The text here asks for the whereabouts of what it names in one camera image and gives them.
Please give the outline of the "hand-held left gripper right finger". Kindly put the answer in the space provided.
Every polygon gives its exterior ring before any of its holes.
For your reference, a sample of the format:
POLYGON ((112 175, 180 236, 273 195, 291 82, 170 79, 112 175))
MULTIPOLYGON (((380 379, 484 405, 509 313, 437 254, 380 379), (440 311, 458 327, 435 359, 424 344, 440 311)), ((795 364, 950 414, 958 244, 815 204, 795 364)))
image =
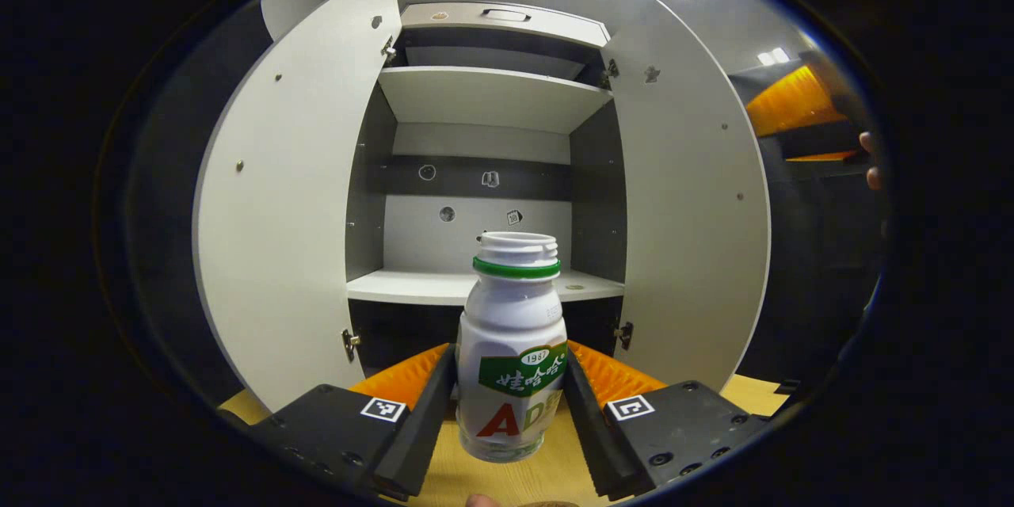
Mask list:
POLYGON ((665 385, 577 342, 564 396, 595 492, 612 501, 680 485, 768 424, 699 381, 665 385))

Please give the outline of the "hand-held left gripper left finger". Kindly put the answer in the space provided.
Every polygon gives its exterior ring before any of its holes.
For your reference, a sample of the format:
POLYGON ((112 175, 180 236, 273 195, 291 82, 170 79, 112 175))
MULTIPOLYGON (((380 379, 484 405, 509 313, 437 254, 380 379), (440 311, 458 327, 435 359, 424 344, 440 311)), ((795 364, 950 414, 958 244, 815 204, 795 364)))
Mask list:
POLYGON ((250 425, 250 438, 327 485, 399 501, 419 496, 456 381, 445 344, 354 389, 320 384, 250 425))

